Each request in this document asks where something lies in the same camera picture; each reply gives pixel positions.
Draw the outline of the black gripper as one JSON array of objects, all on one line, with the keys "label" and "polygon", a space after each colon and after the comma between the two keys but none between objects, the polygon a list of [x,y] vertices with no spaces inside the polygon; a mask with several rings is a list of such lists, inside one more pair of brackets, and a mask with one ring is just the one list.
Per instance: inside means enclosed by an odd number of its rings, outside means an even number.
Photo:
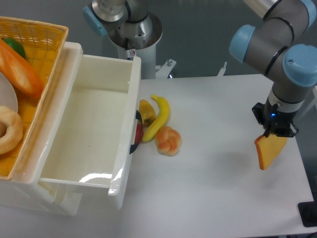
[{"label": "black gripper", "polygon": [[293,123],[295,112],[285,113],[279,109],[279,104],[256,103],[252,107],[252,112],[258,124],[264,129],[263,136],[274,134],[277,137],[294,137],[298,133],[298,128]]}]

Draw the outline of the silver left robot arm base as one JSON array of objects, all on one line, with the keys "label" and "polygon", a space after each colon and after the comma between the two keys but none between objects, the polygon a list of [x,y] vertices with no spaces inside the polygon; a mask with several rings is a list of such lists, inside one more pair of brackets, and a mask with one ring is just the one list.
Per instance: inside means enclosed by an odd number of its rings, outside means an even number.
[{"label": "silver left robot arm base", "polygon": [[82,12],[97,35],[108,35],[126,50],[146,49],[162,36],[161,21],[148,10],[146,0],[93,0]]}]

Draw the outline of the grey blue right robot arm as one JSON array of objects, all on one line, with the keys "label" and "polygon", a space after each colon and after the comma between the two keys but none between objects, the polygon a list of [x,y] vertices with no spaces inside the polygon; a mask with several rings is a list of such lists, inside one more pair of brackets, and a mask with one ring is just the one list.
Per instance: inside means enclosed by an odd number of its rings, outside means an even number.
[{"label": "grey blue right robot arm", "polygon": [[266,102],[252,109],[264,136],[294,137],[293,119],[317,84],[316,47],[294,41],[314,23],[317,8],[311,0],[248,0],[246,5],[263,25],[239,28],[229,52],[273,82]]}]

